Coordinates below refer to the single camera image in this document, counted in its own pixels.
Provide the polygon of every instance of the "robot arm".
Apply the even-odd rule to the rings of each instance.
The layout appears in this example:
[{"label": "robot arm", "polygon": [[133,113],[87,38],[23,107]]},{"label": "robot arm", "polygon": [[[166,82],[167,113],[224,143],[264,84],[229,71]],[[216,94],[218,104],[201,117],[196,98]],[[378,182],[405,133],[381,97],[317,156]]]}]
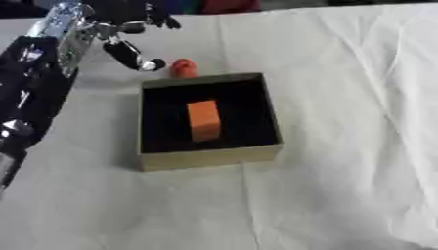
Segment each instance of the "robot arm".
[{"label": "robot arm", "polygon": [[[102,40],[104,50],[131,69],[155,71],[165,67],[161,59],[144,60],[119,33],[143,33],[145,25],[180,28],[180,24],[144,0],[130,1],[57,4],[0,56],[0,188],[11,183],[27,149],[46,135],[76,79],[81,59],[95,39]],[[125,16],[112,19],[114,7],[136,12],[131,16],[122,12]]]}]

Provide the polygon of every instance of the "cardboard box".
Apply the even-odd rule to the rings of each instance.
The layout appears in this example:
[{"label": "cardboard box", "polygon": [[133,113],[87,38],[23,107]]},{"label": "cardboard box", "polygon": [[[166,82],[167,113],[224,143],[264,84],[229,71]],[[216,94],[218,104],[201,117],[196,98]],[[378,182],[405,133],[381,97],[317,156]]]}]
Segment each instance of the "cardboard box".
[{"label": "cardboard box", "polygon": [[[193,142],[187,104],[215,100],[218,140]],[[146,171],[267,161],[282,137],[260,73],[143,83],[138,152]]]}]

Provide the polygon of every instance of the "orange cube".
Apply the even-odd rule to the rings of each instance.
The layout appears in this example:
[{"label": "orange cube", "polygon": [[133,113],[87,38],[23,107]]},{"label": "orange cube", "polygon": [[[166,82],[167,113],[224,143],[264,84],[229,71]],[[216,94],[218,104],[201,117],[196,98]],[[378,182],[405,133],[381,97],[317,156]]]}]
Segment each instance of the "orange cube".
[{"label": "orange cube", "polygon": [[218,139],[221,121],[215,101],[187,104],[192,128],[192,141],[205,142]]}]

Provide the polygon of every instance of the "table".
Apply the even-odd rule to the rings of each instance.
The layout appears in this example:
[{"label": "table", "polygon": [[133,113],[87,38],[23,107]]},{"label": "table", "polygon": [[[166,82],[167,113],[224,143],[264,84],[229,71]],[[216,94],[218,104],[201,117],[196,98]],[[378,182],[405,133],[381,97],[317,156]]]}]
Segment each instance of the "table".
[{"label": "table", "polygon": [[[138,83],[99,44],[0,203],[2,250],[438,247],[438,5],[179,17],[130,36],[202,75],[264,72],[274,162],[136,170]],[[33,21],[0,21],[0,48]]]}]

